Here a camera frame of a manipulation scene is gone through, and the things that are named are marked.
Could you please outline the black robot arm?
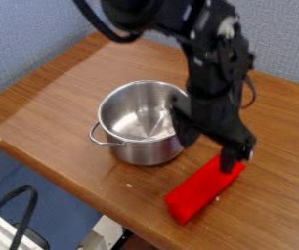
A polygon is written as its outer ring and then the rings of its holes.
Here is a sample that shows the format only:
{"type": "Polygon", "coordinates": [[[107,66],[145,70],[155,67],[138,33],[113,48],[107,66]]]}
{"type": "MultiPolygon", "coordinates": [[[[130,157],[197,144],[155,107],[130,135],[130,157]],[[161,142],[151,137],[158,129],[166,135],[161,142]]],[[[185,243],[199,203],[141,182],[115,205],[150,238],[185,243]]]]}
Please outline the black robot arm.
{"type": "Polygon", "coordinates": [[[170,108],[175,135],[183,147],[201,135],[219,143],[218,167],[229,173],[251,157],[257,141],[239,117],[254,54],[235,7],[226,0],[99,0],[103,22],[86,0],[71,1],[117,43],[135,41],[149,30],[175,39],[187,64],[186,96],[174,98],[170,108]]]}

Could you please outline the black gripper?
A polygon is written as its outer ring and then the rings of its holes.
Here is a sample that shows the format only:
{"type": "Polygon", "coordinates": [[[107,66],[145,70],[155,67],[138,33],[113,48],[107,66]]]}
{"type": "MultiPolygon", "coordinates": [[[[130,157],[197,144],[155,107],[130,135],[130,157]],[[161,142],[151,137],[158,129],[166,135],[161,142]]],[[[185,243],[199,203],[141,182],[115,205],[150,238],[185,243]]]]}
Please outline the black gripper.
{"type": "Polygon", "coordinates": [[[205,135],[221,144],[219,171],[230,173],[239,160],[250,160],[255,136],[242,123],[239,101],[229,90],[206,95],[187,91],[170,95],[170,118],[182,147],[205,135]]]}

